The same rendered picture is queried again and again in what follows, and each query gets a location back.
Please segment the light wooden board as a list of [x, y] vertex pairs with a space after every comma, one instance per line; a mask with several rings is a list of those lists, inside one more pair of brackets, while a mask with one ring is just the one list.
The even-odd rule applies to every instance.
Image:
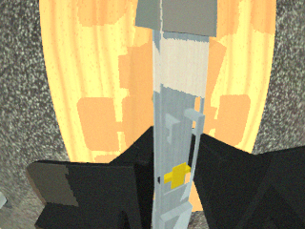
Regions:
[[[137, 0], [39, 0], [47, 79], [70, 161], [110, 163], [153, 125], [153, 30]], [[251, 153], [275, 41], [275, 0], [217, 0], [203, 133]]]

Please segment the small white cylinder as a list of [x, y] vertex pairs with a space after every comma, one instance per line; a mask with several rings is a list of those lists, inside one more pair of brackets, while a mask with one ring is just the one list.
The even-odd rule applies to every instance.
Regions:
[[5, 198], [5, 196], [3, 194], [1, 194], [1, 191], [0, 191], [0, 209], [1, 209], [1, 206], [4, 206], [4, 203], [7, 203], [7, 198]]

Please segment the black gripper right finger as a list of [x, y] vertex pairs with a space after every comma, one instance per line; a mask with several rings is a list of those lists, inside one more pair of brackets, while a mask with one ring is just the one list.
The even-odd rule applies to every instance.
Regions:
[[199, 135], [195, 191], [210, 229], [241, 229], [272, 180], [305, 171], [305, 145], [255, 156]]

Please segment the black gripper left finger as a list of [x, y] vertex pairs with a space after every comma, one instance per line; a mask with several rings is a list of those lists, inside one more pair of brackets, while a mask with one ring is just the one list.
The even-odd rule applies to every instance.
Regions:
[[153, 126], [110, 163], [37, 160], [26, 173], [45, 206], [122, 210], [131, 229], [152, 229]]

